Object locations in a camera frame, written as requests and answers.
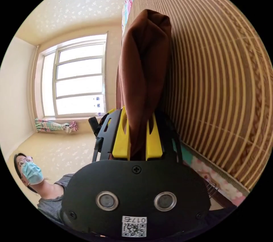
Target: window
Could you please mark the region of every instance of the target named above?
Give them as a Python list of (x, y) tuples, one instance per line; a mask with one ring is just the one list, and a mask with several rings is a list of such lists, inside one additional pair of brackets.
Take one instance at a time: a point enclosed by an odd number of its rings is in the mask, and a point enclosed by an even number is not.
[(105, 113), (106, 37), (107, 34), (78, 38), (43, 54), (44, 117), (92, 117)]

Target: striped panel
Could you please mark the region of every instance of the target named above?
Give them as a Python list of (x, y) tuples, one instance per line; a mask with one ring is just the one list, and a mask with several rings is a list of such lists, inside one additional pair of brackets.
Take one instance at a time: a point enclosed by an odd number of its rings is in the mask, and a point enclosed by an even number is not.
[(229, 0), (134, 0), (170, 17), (172, 61), (162, 106), (180, 139), (251, 190), (273, 146), (273, 68)]

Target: window frame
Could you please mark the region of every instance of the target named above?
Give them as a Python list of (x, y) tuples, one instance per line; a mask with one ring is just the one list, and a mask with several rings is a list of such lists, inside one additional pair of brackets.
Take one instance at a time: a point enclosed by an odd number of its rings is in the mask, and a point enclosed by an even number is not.
[[(107, 38), (108, 38), (108, 33), (106, 33), (106, 38), (105, 39), (97, 39), (97, 40), (90, 40), (90, 41), (83, 41), (83, 42), (75, 42), (72, 44), (68, 44), (65, 46), (55, 46), (51, 49), (47, 49), (42, 53), (43, 57), (43, 63), (42, 63), (42, 72), (41, 72), (41, 81), (40, 81), (40, 93), (41, 93), (41, 102), (42, 102), (42, 113), (44, 118), (46, 119), (65, 119), (65, 118), (89, 118), (89, 117), (98, 117), (98, 116), (103, 116), (106, 113), (106, 87), (105, 87), (105, 54), (106, 54), (106, 45), (107, 45)], [(80, 58), (75, 58), (63, 62), (59, 62), (60, 58), (60, 53), (69, 49), (74, 49), (78, 47), (85, 47), (89, 45), (100, 45), (103, 44), (103, 54), (102, 55), (96, 55), (96, 56), (87, 56), (87, 57), (80, 57)], [(54, 64), (53, 64), (53, 71), (52, 71), (52, 98), (53, 98), (53, 107), (54, 107), (54, 116), (49, 116), (45, 115), (44, 112), (44, 103), (43, 103), (43, 92), (42, 92), (42, 80), (43, 80), (43, 69), (44, 69), (44, 60), (45, 57), (50, 55), (50, 54), (55, 54), (54, 56)], [(67, 63), (72, 63), (72, 62), (78, 62), (78, 61), (83, 61), (83, 60), (88, 60), (88, 59), (102, 59), (102, 72), (101, 73), (96, 73), (96, 74), (87, 74), (87, 75), (79, 75), (79, 76), (72, 76), (72, 77), (66, 77), (66, 78), (61, 78), (57, 79), (57, 68), (60, 65), (67, 64)], [(75, 79), (75, 78), (84, 78), (84, 77), (92, 77), (92, 76), (102, 76), (102, 92), (91, 92), (91, 93), (82, 93), (82, 94), (71, 94), (71, 95), (65, 95), (65, 96), (56, 96), (56, 83), (58, 81), (63, 81), (63, 80), (68, 80), (68, 79)], [(104, 111), (99, 112), (99, 113), (91, 113), (91, 112), (86, 112), (86, 113), (73, 113), (73, 114), (58, 114), (57, 111), (57, 99), (62, 99), (62, 98), (68, 98), (68, 97), (79, 97), (79, 96), (88, 96), (88, 95), (102, 95), (103, 96), (103, 106), (104, 106)]]

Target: face mask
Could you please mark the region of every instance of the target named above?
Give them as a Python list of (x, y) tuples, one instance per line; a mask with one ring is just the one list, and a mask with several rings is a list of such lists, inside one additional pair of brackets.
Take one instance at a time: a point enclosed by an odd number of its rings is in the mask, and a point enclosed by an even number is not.
[(39, 184), (44, 180), (42, 170), (35, 163), (26, 162), (26, 165), (21, 167), (21, 173), (26, 177), (30, 185)]

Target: label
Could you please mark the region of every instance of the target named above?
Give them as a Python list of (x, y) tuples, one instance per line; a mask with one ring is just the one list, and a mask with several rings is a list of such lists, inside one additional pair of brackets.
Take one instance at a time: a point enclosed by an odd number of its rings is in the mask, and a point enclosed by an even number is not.
[(123, 216), (121, 236), (146, 237), (147, 236), (147, 217)]

